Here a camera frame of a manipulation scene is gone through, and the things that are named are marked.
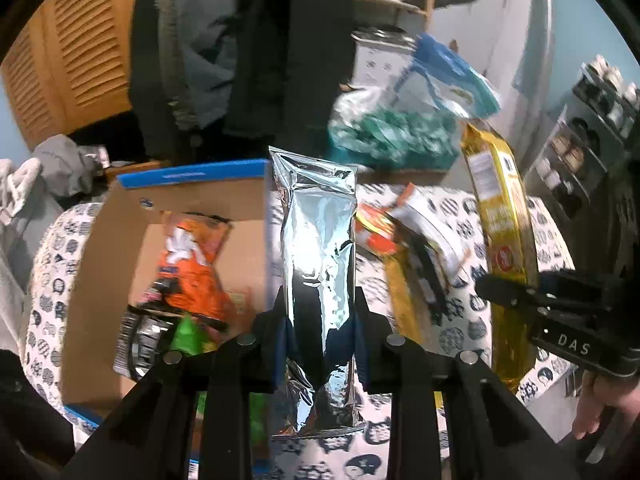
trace white shoe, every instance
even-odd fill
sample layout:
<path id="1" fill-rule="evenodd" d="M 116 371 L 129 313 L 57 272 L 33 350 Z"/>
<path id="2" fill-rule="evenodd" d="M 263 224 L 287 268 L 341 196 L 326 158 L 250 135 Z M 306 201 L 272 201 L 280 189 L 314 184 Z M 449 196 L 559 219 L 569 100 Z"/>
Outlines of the white shoe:
<path id="1" fill-rule="evenodd" d="M 607 61 L 600 54 L 598 54 L 596 56 L 596 59 L 591 61 L 587 65 L 587 67 L 595 72 L 599 78 L 603 78 L 605 72 L 607 71 L 607 68 L 609 68 L 609 63 L 607 63 Z"/>
<path id="2" fill-rule="evenodd" d="M 622 92 L 622 74 L 617 66 L 610 66 L 607 68 L 604 76 L 604 81 L 613 86 L 614 90 L 620 94 Z"/>
<path id="3" fill-rule="evenodd" d="M 632 106 L 635 106 L 636 102 L 638 101 L 636 90 L 636 83 L 629 83 L 629 86 L 626 88 L 625 93 L 622 95 L 622 97 L 626 99 L 626 102 L 628 102 Z"/>

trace human hand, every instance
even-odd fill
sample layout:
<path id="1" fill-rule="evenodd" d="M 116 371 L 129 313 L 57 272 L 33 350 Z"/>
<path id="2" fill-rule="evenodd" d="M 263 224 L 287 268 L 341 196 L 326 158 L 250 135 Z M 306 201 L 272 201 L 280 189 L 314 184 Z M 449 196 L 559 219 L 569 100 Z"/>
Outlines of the human hand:
<path id="1" fill-rule="evenodd" d="M 580 440 L 585 434 L 598 431 L 600 415 L 605 406 L 620 409 L 631 426 L 640 413 L 638 377 L 613 379 L 585 372 L 572 429 L 576 439 Z"/>

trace cardboard box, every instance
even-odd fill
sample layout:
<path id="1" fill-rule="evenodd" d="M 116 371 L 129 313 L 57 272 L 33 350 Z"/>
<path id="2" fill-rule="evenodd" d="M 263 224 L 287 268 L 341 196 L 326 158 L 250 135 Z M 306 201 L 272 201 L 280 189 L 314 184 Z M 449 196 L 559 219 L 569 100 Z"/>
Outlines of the cardboard box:
<path id="1" fill-rule="evenodd" d="M 60 390 L 63 403 L 97 422 L 134 386 L 113 370 L 128 303 L 153 282 L 164 248 L 161 212 L 233 221 L 216 263 L 225 290 L 250 287 L 257 312 L 270 306 L 266 160 L 201 164 L 121 175 L 87 240 L 68 305 Z"/>

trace red logo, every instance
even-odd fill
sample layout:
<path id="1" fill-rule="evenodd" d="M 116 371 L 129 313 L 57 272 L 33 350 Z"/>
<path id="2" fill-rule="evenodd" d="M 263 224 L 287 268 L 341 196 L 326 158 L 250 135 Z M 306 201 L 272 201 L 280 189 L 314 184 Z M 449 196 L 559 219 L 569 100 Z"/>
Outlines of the red logo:
<path id="1" fill-rule="evenodd" d="M 495 263 L 502 272 L 509 272 L 513 269 L 513 253 L 511 248 L 507 245 L 502 246 L 495 253 Z"/>

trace yellow snack package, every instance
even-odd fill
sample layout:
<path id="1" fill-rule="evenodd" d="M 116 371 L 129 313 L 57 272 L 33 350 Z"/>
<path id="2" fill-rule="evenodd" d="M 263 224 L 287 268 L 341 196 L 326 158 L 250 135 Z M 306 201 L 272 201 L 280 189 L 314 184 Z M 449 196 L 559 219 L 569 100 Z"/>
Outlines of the yellow snack package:
<path id="1" fill-rule="evenodd" d="M 533 230 L 509 145 L 495 132 L 468 124 L 461 148 L 478 199 L 489 272 L 536 286 Z M 513 392 L 535 362 L 528 329 L 517 310 L 492 304 L 492 368 Z"/>

